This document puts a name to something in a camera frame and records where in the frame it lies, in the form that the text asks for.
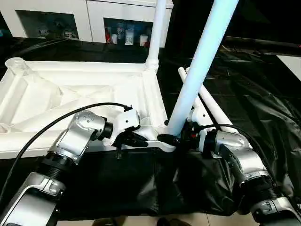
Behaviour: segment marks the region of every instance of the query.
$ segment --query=white plastic tube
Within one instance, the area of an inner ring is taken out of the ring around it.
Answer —
[[[147,67],[158,67],[159,60],[159,49],[161,32],[163,29],[164,15],[166,11],[166,0],[157,0],[154,23],[152,25],[151,39],[150,39],[150,50],[149,55],[146,59]]]
[[[215,0],[207,19],[190,70],[175,104],[167,133],[178,135],[207,75],[213,58],[229,25],[238,0]]]
[[[202,85],[198,93],[200,94],[202,100],[205,102],[210,113],[213,115],[214,119],[218,124],[233,125],[230,119],[225,114],[225,112],[217,104],[217,102],[214,100],[214,98],[211,96],[211,94],[209,93],[209,91],[206,89],[204,85]],[[226,132],[238,133],[236,129],[230,127],[221,127],[221,129]]]
[[[182,82],[185,82],[185,79],[187,77],[187,74],[184,70],[184,68],[180,67],[178,69],[178,72],[179,72],[179,75],[182,79]],[[191,119],[193,121],[196,121],[199,125],[211,125],[213,124],[206,108],[204,107],[202,101],[200,100],[200,98],[197,96],[194,100],[194,103],[193,103],[193,112],[190,113],[190,116]]]

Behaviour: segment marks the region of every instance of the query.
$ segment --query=black plastic sheet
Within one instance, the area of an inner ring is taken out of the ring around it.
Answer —
[[[1,44],[1,63],[10,57],[142,63],[147,57],[143,48],[70,40],[9,42]],[[169,117],[182,86],[177,68],[189,64],[187,59],[161,56],[158,81]],[[300,85],[276,56],[221,51],[205,80],[233,124],[261,144],[277,184],[297,201],[301,198]],[[0,161],[0,187],[12,161]],[[36,158],[20,161],[7,198],[35,165]],[[238,209],[240,198],[225,161],[204,159],[194,150],[135,149],[124,151],[121,159],[116,152],[86,153],[60,203],[60,219],[195,211],[228,216]]]

